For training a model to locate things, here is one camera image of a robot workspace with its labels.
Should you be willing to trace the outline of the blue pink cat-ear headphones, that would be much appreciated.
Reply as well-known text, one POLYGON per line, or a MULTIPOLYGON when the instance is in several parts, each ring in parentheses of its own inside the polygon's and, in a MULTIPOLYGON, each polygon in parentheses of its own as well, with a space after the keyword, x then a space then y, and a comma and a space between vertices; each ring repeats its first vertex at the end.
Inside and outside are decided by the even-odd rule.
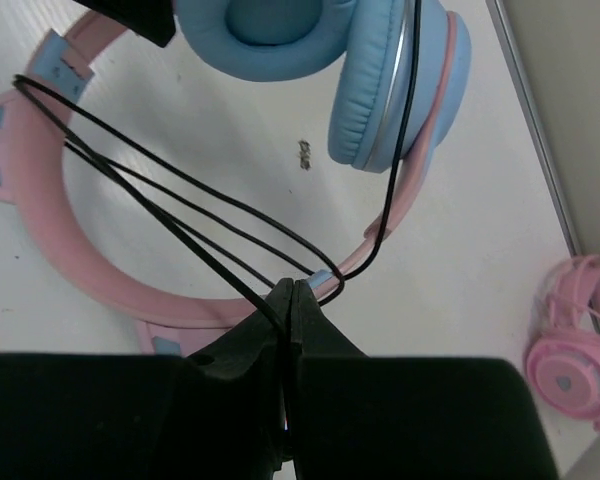
MULTIPOLYGON (((330 157, 390 175, 381 214, 342 263, 309 271, 321 304, 375 260, 418 194, 435 147, 466 88, 471 41, 437 1, 172 1, 176 34, 209 66, 251 82, 278 82, 343 64, 329 127, 330 157)), ((91 298, 135 318, 141 348, 186 356, 253 310, 254 294, 199 299, 143 284, 89 241, 69 205, 65 149, 117 179, 119 168, 69 131, 92 62, 133 32, 86 8, 64 34, 49 31, 23 75, 0 95, 0 201, 15 205, 47 261, 91 298)))

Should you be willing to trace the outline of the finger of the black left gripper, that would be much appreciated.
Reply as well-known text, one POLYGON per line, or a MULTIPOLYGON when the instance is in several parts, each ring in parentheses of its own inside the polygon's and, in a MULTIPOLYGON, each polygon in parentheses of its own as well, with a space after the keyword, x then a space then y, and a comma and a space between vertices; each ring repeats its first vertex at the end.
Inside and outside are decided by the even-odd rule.
POLYGON ((174 6, 170 0, 77 0, 159 47, 165 47, 176 33, 174 6))

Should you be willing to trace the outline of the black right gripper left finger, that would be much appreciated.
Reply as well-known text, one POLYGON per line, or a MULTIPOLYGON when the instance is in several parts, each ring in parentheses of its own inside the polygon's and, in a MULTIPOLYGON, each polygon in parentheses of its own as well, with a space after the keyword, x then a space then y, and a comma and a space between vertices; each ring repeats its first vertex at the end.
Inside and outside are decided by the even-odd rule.
POLYGON ((269 479, 293 283, 186 356, 0 353, 0 479, 269 479))

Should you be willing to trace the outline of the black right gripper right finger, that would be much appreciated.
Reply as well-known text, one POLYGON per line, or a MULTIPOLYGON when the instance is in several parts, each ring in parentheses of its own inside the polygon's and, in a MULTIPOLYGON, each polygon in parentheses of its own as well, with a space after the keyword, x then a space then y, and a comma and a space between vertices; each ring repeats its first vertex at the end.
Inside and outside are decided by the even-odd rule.
POLYGON ((531 393, 508 361, 370 357, 294 284, 288 395, 300 479, 555 479, 531 393))

